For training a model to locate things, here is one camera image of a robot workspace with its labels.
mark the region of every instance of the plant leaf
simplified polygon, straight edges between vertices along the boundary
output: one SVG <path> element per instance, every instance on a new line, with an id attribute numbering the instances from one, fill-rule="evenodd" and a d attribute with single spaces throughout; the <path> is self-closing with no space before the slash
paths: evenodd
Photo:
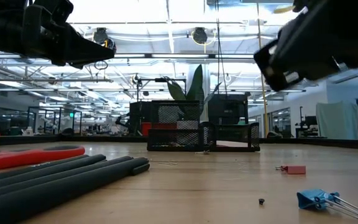
<path id="1" fill-rule="evenodd" d="M 171 94 L 174 100 L 186 100 L 186 96 L 178 83 L 174 83 L 170 78 L 165 77 L 167 80 L 169 94 Z"/>
<path id="2" fill-rule="evenodd" d="M 198 94 L 198 90 L 203 88 L 203 66 L 199 65 L 194 72 L 193 81 L 191 82 L 191 86 L 189 92 L 186 95 L 187 100 L 196 100 L 196 95 Z"/>
<path id="3" fill-rule="evenodd" d="M 217 84 L 214 91 L 212 91 L 212 93 L 210 93 L 210 94 L 208 94 L 208 96 L 206 96 L 206 98 L 204 100 L 204 104 L 208 103 L 208 101 L 212 99 L 212 97 L 215 95 L 215 92 L 218 90 L 218 88 L 221 84 L 222 83 Z"/>
<path id="4" fill-rule="evenodd" d="M 200 115 L 203 113 L 204 110 L 204 98 L 205 98 L 204 90 L 200 88 L 198 90 L 198 94 L 196 95 L 196 99 L 195 99 L 200 102 Z"/>

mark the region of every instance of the wooden table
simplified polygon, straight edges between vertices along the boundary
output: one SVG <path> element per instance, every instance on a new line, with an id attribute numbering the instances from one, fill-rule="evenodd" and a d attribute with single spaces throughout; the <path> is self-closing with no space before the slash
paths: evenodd
<path id="1" fill-rule="evenodd" d="M 335 212 L 298 209 L 296 192 L 338 191 L 358 205 L 358 150 L 264 144 L 260 152 L 147 152 L 145 143 L 53 142 L 32 147 L 81 144 L 90 155 L 150 159 L 149 172 L 127 177 L 40 214 L 25 223 L 358 223 Z M 6 146 L 20 149 L 28 145 Z M 275 170 L 304 164 L 306 175 Z M 264 206 L 258 199 L 264 198 Z"/>

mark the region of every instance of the black foam tube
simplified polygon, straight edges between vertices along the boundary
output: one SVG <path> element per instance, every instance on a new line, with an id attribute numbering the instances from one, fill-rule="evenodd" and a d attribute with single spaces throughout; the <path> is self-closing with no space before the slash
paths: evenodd
<path id="1" fill-rule="evenodd" d="M 149 168 L 146 158 L 137 158 L 115 165 L 73 175 L 0 195 L 0 223 L 17 223 L 70 199 L 79 197 L 111 182 L 133 175 L 133 170 Z"/>
<path id="2" fill-rule="evenodd" d="M 114 165 L 114 164 L 118 164 L 120 162 L 129 161 L 131 159 L 133 159 L 131 156 L 124 156 L 124 157 L 120 157 L 120 158 L 117 158 L 117 159 L 112 159 L 112 160 L 107 161 L 107 162 L 97 162 L 95 164 L 80 167 L 80 168 L 77 168 L 77 169 L 72 169 L 72 170 L 68 170 L 68 171 L 65 171 L 65 172 L 59 172 L 57 174 L 47 175 L 47 176 L 44 176 L 44 177 L 39 177 L 39 178 L 36 178 L 36 179 L 31 179 L 31 180 L 19 182 L 19 183 L 16 183 L 16 184 L 3 186 L 3 187 L 0 187 L 0 195 L 6 194 L 6 193 L 9 193 L 9 192 L 13 192 L 13 191 L 16 191 L 16 190 L 26 189 L 28 187 L 32 187 L 32 186 L 35 186 L 35 185 L 44 184 L 44 183 L 47 183 L 47 182 L 50 182 L 50 181 L 53 181 L 53 180 L 58 180 L 58 179 L 62 179 L 62 178 L 65 178 L 65 177 L 70 177 L 70 176 L 73 176 L 73 175 L 77 175 L 77 174 L 80 174 L 80 173 L 84 173 L 84 172 L 88 172 L 88 171 L 91 171 L 91 170 L 99 169 L 99 168 L 102 168 L 102 167 L 111 166 L 111 165 Z"/>
<path id="3" fill-rule="evenodd" d="M 17 170 L 12 170 L 12 171 L 7 171 L 7 172 L 0 172 L 0 179 L 7 178 L 7 177 L 13 177 L 15 175 L 24 174 L 26 172 L 35 171 L 35 170 L 43 169 L 46 167 L 59 165 L 59 164 L 65 163 L 65 162 L 70 162 L 70 161 L 74 161 L 77 159 L 86 158 L 86 157 L 88 157 L 88 155 L 76 156 L 76 157 L 72 157 L 69 159 L 62 159 L 62 160 L 53 161 L 53 162 L 44 162 L 42 164 L 32 165 L 32 166 L 29 166 L 29 167 L 26 167 L 23 169 L 17 169 Z"/>
<path id="4" fill-rule="evenodd" d="M 63 172 L 66 170 L 71 170 L 71 169 L 76 169 L 76 168 L 83 167 L 83 166 L 88 166 L 88 165 L 97 163 L 99 161 L 102 161 L 104 159 L 106 159 L 106 156 L 104 156 L 102 154 L 98 154 L 95 156 L 89 156 L 89 157 L 77 159 L 77 160 L 74 160 L 71 162 L 65 162 L 63 164 L 43 168 L 40 170 L 27 172 L 25 174 L 20 174 L 20 175 L 15 175 L 13 177 L 0 179 L 0 187 L 11 185 L 11 184 L 16 184 L 19 182 L 35 179 L 38 177 L 43 177 L 46 175 L 56 174 L 58 172 Z"/>

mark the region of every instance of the mesh basket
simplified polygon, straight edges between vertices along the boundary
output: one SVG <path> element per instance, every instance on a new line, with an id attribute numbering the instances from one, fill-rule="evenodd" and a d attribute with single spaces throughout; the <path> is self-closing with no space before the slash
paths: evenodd
<path id="1" fill-rule="evenodd" d="M 203 122 L 198 129 L 150 129 L 148 151 L 200 152 L 216 147 L 212 123 Z"/>
<path id="2" fill-rule="evenodd" d="M 152 101 L 152 128 L 176 124 L 177 129 L 198 129 L 199 101 Z"/>
<path id="3" fill-rule="evenodd" d="M 218 125 L 217 140 L 247 142 L 248 147 L 259 151 L 259 123 L 247 125 Z"/>

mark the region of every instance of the red handle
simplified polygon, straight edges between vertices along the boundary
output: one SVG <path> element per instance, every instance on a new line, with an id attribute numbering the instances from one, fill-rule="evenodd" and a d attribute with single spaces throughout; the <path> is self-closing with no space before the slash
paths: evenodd
<path id="1" fill-rule="evenodd" d="M 80 156 L 85 153 L 83 146 L 76 149 L 46 151 L 43 149 L 34 149 L 22 152 L 8 153 L 0 155 L 0 169 L 6 169 L 16 166 L 40 164 L 48 161 L 66 159 L 74 156 Z"/>

